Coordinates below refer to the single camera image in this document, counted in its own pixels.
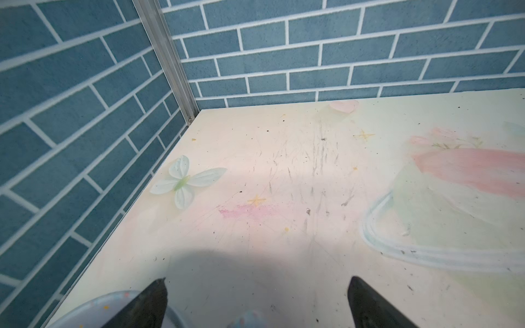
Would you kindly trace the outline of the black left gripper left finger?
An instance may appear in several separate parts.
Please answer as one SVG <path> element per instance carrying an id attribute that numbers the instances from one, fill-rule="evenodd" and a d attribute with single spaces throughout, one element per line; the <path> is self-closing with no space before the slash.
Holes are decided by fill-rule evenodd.
<path id="1" fill-rule="evenodd" d="M 165 285 L 165 278 L 160 278 L 147 286 L 138 296 L 103 325 L 103 328 L 160 328 L 164 321 L 167 307 L 168 291 Z"/>

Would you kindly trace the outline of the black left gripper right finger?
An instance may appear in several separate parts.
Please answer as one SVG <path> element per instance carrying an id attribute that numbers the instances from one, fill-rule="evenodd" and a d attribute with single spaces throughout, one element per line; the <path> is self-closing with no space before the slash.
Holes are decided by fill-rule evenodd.
<path id="1" fill-rule="evenodd" d="M 354 325 L 361 328 L 417 328 L 403 313 L 361 277 L 353 276 L 347 299 Z"/>

